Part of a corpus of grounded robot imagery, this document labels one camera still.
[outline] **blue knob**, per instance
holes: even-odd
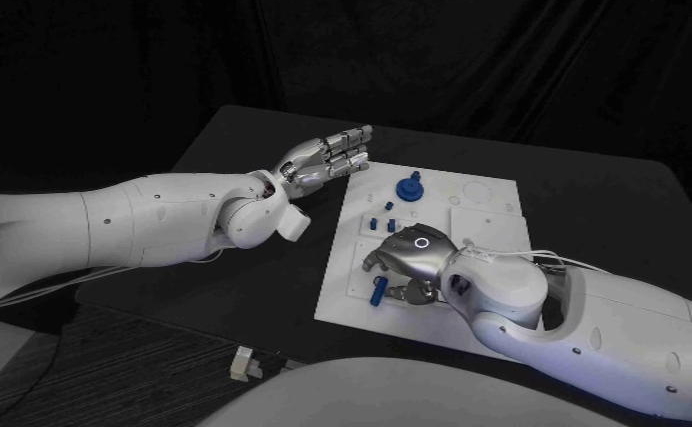
[[[416,202],[423,197],[421,173],[416,171],[410,179],[400,180],[397,184],[397,195],[401,200]]]
[[[383,301],[388,282],[390,281],[387,280],[387,277],[378,277],[378,281],[375,284],[375,292],[372,293],[371,297],[371,305],[374,307],[377,307],[380,305],[380,302]]]

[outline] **white board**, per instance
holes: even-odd
[[[491,249],[531,250],[517,183],[378,162],[370,164],[371,169],[349,179],[315,318],[511,360],[481,344],[462,316],[445,302],[414,306],[384,298],[374,307],[370,299],[375,277],[387,277],[390,286],[406,285],[408,278],[380,269],[365,272],[362,262],[391,235],[390,219],[395,219],[397,231],[419,222],[430,225],[450,236],[457,247],[470,239]],[[416,170],[421,173],[424,196],[406,202],[397,196],[397,182],[410,178]],[[391,211],[385,209],[390,201]]]

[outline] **metal hand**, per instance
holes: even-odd
[[[370,125],[297,145],[282,158],[273,174],[292,199],[310,195],[336,177],[368,170],[365,143]]]
[[[459,249],[447,235],[437,229],[416,224],[393,234],[383,245],[371,252],[364,262],[364,270],[380,266],[398,274],[440,288],[440,275]]]

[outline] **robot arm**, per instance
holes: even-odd
[[[521,256],[457,250],[417,224],[365,260],[413,278],[403,300],[437,290],[479,341],[551,377],[646,414],[692,420],[692,303],[626,277],[566,266],[541,269]],[[545,298],[563,324],[544,330]]]
[[[90,192],[0,195],[0,298],[38,279],[88,267],[162,267],[279,231],[297,241],[310,219],[290,203],[368,169],[372,127],[313,139],[273,172],[159,174]]]

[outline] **dark table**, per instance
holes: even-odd
[[[269,170],[297,143],[362,124],[224,107],[173,171]],[[692,298],[692,269],[678,251],[690,243],[692,205],[664,164],[380,126],[370,151],[378,162],[517,180],[535,248]],[[655,422],[524,365],[313,319],[346,184],[332,181],[296,202],[313,219],[297,243],[276,234],[211,264],[124,272],[87,283],[80,302],[308,363],[384,356],[446,364],[521,383],[628,424]]]

